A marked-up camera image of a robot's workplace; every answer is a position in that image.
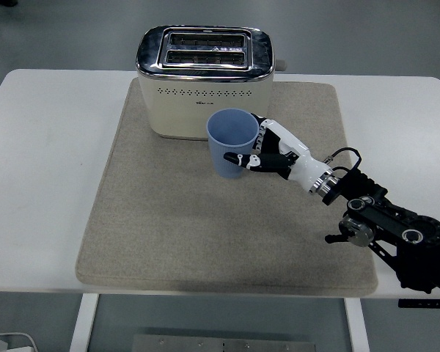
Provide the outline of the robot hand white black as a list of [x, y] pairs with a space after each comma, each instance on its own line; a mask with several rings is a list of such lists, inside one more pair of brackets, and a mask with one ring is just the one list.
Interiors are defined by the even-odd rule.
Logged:
[[338, 183], [332, 168], [315, 160], [309, 148], [277, 121], [256, 117], [259, 134], [250, 154], [227, 152], [224, 159], [253, 172], [277, 173], [311, 194], [325, 196]]

